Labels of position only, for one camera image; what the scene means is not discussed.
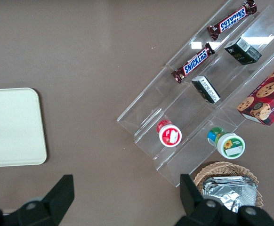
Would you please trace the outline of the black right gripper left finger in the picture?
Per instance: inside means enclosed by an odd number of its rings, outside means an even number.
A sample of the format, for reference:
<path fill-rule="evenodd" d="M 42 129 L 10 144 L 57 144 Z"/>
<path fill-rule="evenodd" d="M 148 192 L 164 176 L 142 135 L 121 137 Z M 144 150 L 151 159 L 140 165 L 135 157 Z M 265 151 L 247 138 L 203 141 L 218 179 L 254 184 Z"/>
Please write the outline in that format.
<path fill-rule="evenodd" d="M 0 209 L 0 226 L 57 226 L 73 200 L 73 175 L 63 175 L 42 199 L 29 201 L 7 215 Z"/>

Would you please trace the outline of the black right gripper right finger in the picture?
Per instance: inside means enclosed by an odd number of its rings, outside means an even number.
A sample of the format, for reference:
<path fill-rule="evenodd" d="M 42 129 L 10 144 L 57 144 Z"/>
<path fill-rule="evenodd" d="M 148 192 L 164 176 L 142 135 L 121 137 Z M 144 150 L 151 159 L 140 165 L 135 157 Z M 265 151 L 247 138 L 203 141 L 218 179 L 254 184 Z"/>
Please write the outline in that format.
<path fill-rule="evenodd" d="M 180 175 L 180 199 L 185 210 L 177 226 L 274 226 L 263 209 L 242 206 L 237 213 L 213 199 L 205 199 L 188 174 Z"/>

